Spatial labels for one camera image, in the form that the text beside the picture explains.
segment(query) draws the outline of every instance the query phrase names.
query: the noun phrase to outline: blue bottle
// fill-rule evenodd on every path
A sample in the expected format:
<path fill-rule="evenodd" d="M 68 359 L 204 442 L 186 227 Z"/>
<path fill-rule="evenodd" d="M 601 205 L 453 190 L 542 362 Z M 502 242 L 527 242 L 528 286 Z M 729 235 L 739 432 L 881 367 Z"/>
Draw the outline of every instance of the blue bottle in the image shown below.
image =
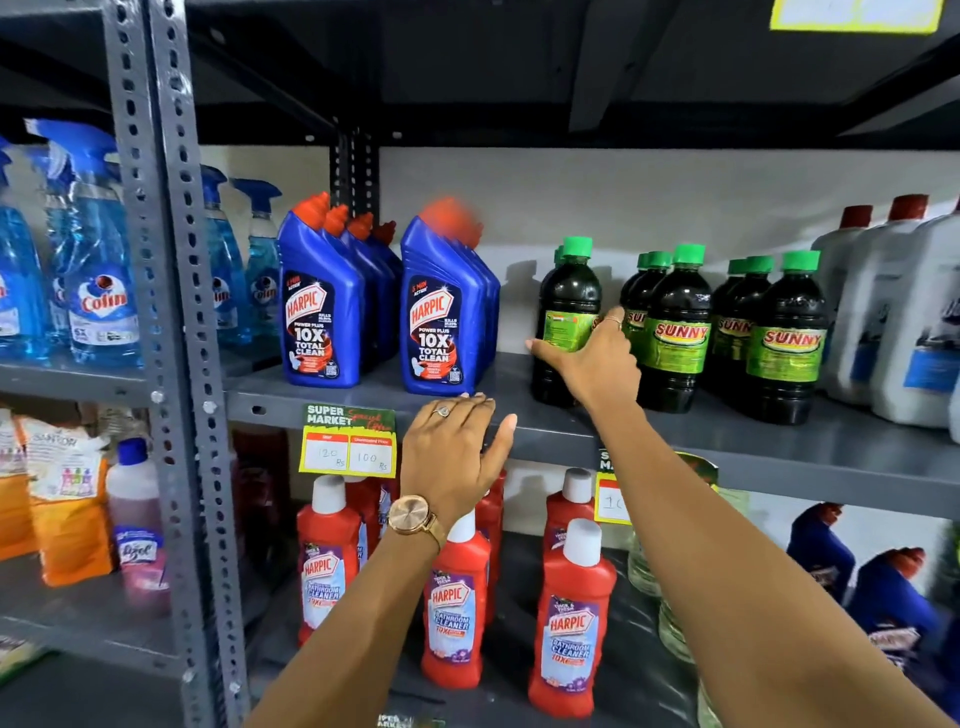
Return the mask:
<path fill-rule="evenodd" d="M 450 397 L 476 391 L 486 284 L 463 248 L 419 216 L 403 234 L 400 367 L 408 392 Z"/>
<path fill-rule="evenodd" d="M 62 162 L 58 169 L 51 164 L 46 147 L 26 147 L 24 151 L 34 169 L 43 175 L 44 179 L 43 211 L 47 222 L 47 240 L 50 243 L 50 266 L 46 286 L 51 327 L 47 338 L 53 346 L 67 349 L 70 346 L 70 317 L 67 313 L 63 276 L 73 254 L 73 235 L 70 232 L 70 215 L 67 211 L 67 194 L 73 173 L 70 162 L 63 154 L 58 155 Z"/>
<path fill-rule="evenodd" d="M 0 152 L 0 358 L 42 361 L 50 355 L 43 275 L 30 229 L 12 206 L 3 171 L 10 163 Z"/>
<path fill-rule="evenodd" d="M 838 503 L 817 503 L 807 508 L 793 521 L 786 548 L 787 556 L 839 603 L 843 603 L 855 566 L 853 552 L 830 530 L 842 508 Z"/>
<path fill-rule="evenodd" d="M 292 384 L 347 388 L 360 381 L 364 279 L 321 227 L 313 207 L 328 207 L 325 195 L 287 213 L 276 239 L 283 373 Z"/>
<path fill-rule="evenodd" d="M 247 293 L 250 296 L 253 336 L 276 338 L 280 258 L 276 251 L 276 225 L 270 217 L 270 201 L 283 193 L 263 180 L 231 178 L 230 184 L 250 198 L 252 219 Z"/>
<path fill-rule="evenodd" d="M 68 207 L 73 254 L 63 276 L 73 357 L 95 366 L 143 366 L 126 212 L 104 162 L 104 155 L 116 152 L 116 142 L 108 133 L 69 121 L 28 119 L 27 131 L 56 142 L 50 145 L 53 163 L 59 165 L 65 152 L 73 169 Z"/>
<path fill-rule="evenodd" d="M 213 277 L 213 312 L 217 318 L 217 341 L 221 346 L 242 347 L 253 339 L 250 296 L 243 271 L 243 257 L 227 216 L 220 208 L 220 185 L 227 177 L 219 169 L 202 164 L 206 248 Z"/>

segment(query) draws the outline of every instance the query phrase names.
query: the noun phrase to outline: bottle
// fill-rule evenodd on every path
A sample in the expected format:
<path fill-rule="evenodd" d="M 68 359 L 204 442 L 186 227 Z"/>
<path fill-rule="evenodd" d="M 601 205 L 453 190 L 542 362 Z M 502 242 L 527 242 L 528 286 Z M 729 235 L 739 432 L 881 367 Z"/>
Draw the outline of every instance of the bottle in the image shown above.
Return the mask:
<path fill-rule="evenodd" d="M 704 246 L 678 245 L 673 273 L 650 296 L 637 401 L 660 412 L 683 413 L 693 404 L 710 336 L 710 287 L 700 275 Z"/>
<path fill-rule="evenodd" d="M 911 233 L 926 213 L 926 195 L 901 195 L 887 222 L 860 233 L 837 309 L 824 386 L 835 400 L 870 404 L 870 377 L 890 304 L 900 298 L 903 266 L 914 247 Z"/>
<path fill-rule="evenodd" d="M 63 276 L 70 320 L 70 350 L 80 364 L 141 367 L 140 327 L 127 216 L 111 186 L 104 156 L 116 152 L 113 137 L 70 121 L 28 119 L 27 131 L 50 145 L 51 164 L 69 157 L 70 229 L 73 254 Z"/>
<path fill-rule="evenodd" d="M 566 527 L 573 519 L 593 520 L 593 476 L 583 468 L 567 468 L 563 488 L 547 496 L 544 557 L 564 547 Z"/>
<path fill-rule="evenodd" d="M 857 572 L 847 606 L 870 642 L 900 670 L 940 623 L 936 611 L 910 583 L 925 559 L 922 548 L 891 549 L 874 557 Z"/>
<path fill-rule="evenodd" d="M 870 380 L 880 417 L 900 425 L 948 427 L 960 370 L 960 204 L 910 236 L 900 293 Z"/>
<path fill-rule="evenodd" d="M 0 146 L 7 141 L 0 138 Z M 30 229 L 11 200 L 3 170 L 11 161 L 0 152 L 0 359 L 44 361 L 50 323 L 43 275 Z"/>
<path fill-rule="evenodd" d="M 363 569 L 380 542 L 380 483 L 375 477 L 363 475 L 344 475 L 344 482 L 347 483 L 347 506 L 360 514 L 357 561 Z"/>
<path fill-rule="evenodd" d="M 213 277 L 213 311 L 221 346 L 246 346 L 253 339 L 250 296 L 243 258 L 233 228 L 220 207 L 220 185 L 227 177 L 216 167 L 200 165 L 204 183 L 206 247 Z"/>
<path fill-rule="evenodd" d="M 740 397 L 765 423 L 802 425 L 827 338 L 827 302 L 813 280 L 819 251 L 783 254 L 783 277 L 751 306 L 753 326 Z"/>
<path fill-rule="evenodd" d="M 313 501 L 297 514 L 297 534 L 303 606 L 298 640 L 302 646 L 360 571 L 360 516 L 347 506 L 347 487 L 340 475 L 321 475 L 313 481 Z"/>
<path fill-rule="evenodd" d="M 401 371 L 413 394 L 473 394 L 480 380 L 486 284 L 455 238 L 462 214 L 452 201 L 433 203 L 400 242 Z"/>
<path fill-rule="evenodd" d="M 556 270 L 548 287 L 540 290 L 537 338 L 567 352 L 581 349 L 596 326 L 600 314 L 600 281 L 587 265 L 593 251 L 593 239 L 564 239 L 564 263 Z M 572 407 L 573 395 L 553 367 L 534 358 L 531 384 L 534 399 L 557 407 Z"/>
<path fill-rule="evenodd" d="M 420 669 L 441 688 L 480 684 L 490 542 L 470 511 L 453 524 L 423 589 L 426 645 Z"/>
<path fill-rule="evenodd" d="M 773 269 L 769 255 L 746 258 L 740 267 L 743 279 L 728 290 L 722 305 L 713 308 L 719 317 L 713 324 L 707 367 L 715 375 L 714 391 L 727 401 L 736 400 L 744 386 L 754 309 L 770 288 L 767 276 Z"/>
<path fill-rule="evenodd" d="M 230 178 L 230 184 L 250 198 L 250 255 L 246 284 L 250 297 L 253 336 L 277 337 L 280 290 L 280 257 L 276 250 L 276 225 L 270 201 L 283 193 L 263 180 Z"/>
<path fill-rule="evenodd" d="M 154 616 L 169 614 L 160 488 L 142 437 L 118 443 L 117 464 L 107 471 L 107 498 L 127 601 Z"/>
<path fill-rule="evenodd" d="M 347 388 L 360 381 L 364 279 L 324 234 L 329 205 L 325 192 L 299 203 L 276 238 L 283 373 L 291 384 Z"/>
<path fill-rule="evenodd" d="M 666 272 L 673 264 L 673 254 L 666 251 L 653 251 L 647 254 L 646 272 L 627 291 L 624 303 L 623 333 L 630 339 L 630 353 L 640 366 L 644 347 L 649 339 L 646 329 L 647 309 L 650 297 Z"/>
<path fill-rule="evenodd" d="M 607 635 L 616 569 L 600 555 L 600 526 L 574 519 L 564 548 L 543 560 L 534 669 L 527 696 L 559 718 L 593 713 L 593 676 Z"/>
<path fill-rule="evenodd" d="M 843 514 L 839 503 L 811 505 L 793 521 L 786 554 L 842 604 L 853 574 L 853 552 L 831 528 Z"/>

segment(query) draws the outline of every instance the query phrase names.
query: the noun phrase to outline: shelf board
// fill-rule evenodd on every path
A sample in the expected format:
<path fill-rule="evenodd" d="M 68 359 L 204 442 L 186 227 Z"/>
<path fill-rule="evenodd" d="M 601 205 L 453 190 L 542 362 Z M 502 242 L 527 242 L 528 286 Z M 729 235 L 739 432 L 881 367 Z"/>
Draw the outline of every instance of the shelf board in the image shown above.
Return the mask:
<path fill-rule="evenodd" d="M 0 562 L 0 634 L 81 657 L 179 678 L 169 618 L 130 608 L 119 573 L 53 589 L 36 555 Z"/>
<path fill-rule="evenodd" d="M 494 424 L 518 416 L 511 456 L 596 469 L 600 441 L 587 413 L 534 401 L 531 362 L 499 353 L 479 386 L 497 400 Z M 307 402 L 384 407 L 396 411 L 402 433 L 428 401 L 403 389 L 392 360 L 352 389 L 294 386 L 280 367 L 241 376 L 228 383 L 227 407 L 231 420 L 289 428 L 302 426 Z M 673 448 L 719 466 L 728 488 L 960 520 L 960 447 L 945 432 L 892 425 L 826 399 L 814 403 L 806 425 L 768 425 L 705 392 L 688 414 L 647 415 Z"/>

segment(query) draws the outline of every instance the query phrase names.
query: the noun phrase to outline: rose gold watch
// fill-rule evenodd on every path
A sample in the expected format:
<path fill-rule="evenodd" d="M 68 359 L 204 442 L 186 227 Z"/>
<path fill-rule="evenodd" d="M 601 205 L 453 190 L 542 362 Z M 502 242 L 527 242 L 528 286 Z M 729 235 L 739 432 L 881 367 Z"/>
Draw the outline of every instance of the rose gold watch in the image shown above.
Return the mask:
<path fill-rule="evenodd" d="M 423 496 L 397 498 L 390 506 L 387 524 L 401 536 L 426 531 L 436 539 L 437 546 L 440 548 L 443 548 L 446 543 L 444 527 L 440 524 L 437 515 L 430 510 L 430 505 Z"/>

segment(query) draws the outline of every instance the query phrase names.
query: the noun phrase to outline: hand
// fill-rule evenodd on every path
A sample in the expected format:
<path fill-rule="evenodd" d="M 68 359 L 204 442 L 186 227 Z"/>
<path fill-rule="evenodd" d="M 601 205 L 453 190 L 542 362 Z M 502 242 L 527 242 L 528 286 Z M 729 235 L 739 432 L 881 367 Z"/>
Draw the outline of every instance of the hand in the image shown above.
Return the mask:
<path fill-rule="evenodd" d="M 621 306 L 611 308 L 578 352 L 565 352 L 540 339 L 527 340 L 527 349 L 560 373 L 570 394 L 590 413 L 636 402 L 640 369 L 620 330 L 623 316 Z"/>
<path fill-rule="evenodd" d="M 440 407 L 450 414 L 437 414 Z M 400 494 L 426 498 L 447 531 L 491 488 L 514 444 L 516 415 L 507 415 L 480 454 L 495 408 L 481 393 L 434 400 L 417 413 L 403 438 Z"/>

